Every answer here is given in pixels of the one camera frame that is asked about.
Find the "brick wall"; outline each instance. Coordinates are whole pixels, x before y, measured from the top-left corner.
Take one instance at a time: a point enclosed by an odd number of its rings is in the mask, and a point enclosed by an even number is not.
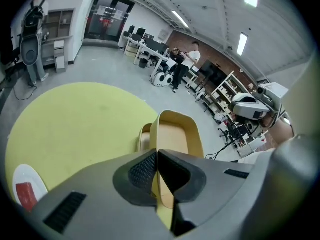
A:
[[[191,44],[194,41],[197,41],[200,44],[199,52],[201,54],[201,58],[200,61],[195,65],[198,69],[200,69],[207,60],[209,60],[213,64],[219,64],[221,66],[220,69],[226,75],[229,75],[232,71],[234,71],[234,75],[243,83],[246,88],[252,83],[251,79],[245,73],[241,73],[240,68],[230,59],[222,55],[219,51],[211,46],[189,35],[173,31],[166,44],[170,47],[170,50],[173,48],[179,48],[182,52],[190,52]]]

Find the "white wall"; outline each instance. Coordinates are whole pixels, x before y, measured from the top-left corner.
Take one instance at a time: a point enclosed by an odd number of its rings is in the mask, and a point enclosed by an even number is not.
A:
[[[267,75],[270,82],[276,82],[288,89],[301,77],[307,68],[308,62],[298,66],[288,68],[286,70]]]
[[[145,29],[147,34],[154,36],[155,41],[158,41],[161,30],[166,30],[169,33],[168,37],[165,40],[159,40],[163,43],[167,42],[173,32],[173,29],[162,18],[137,3],[133,6],[122,33],[128,31],[131,26],[135,26],[133,33],[136,33],[139,28]],[[124,43],[124,40],[120,38],[118,46],[124,47]]]
[[[83,28],[86,22],[88,10],[90,9],[92,0],[46,0],[49,3],[50,10],[74,9],[70,35],[72,36],[67,42],[68,60],[74,61],[83,41]],[[16,37],[21,33],[21,21],[27,11],[27,6],[31,0],[25,3],[20,12],[16,15],[11,23],[12,35]],[[14,46],[17,47],[18,40],[14,40]]]

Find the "white ceiling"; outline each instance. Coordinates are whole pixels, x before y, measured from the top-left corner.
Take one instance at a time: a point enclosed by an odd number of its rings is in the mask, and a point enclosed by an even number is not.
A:
[[[177,31],[224,53],[254,79],[305,63],[315,47],[289,0],[258,0],[256,8],[245,4],[244,0],[133,1],[151,9]],[[184,28],[172,11],[180,14],[189,29]],[[239,56],[241,32],[249,38]]]

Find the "black bin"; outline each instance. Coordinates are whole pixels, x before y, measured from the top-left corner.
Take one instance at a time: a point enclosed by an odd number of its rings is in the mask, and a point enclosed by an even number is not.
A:
[[[147,59],[145,59],[145,58],[140,59],[140,63],[139,63],[140,68],[142,68],[142,69],[146,68],[147,64],[148,64]]]

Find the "shoe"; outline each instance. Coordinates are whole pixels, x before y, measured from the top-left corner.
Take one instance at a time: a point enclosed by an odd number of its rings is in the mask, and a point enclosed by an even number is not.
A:
[[[40,80],[41,82],[44,82],[49,76],[49,73],[46,73],[45,76]]]

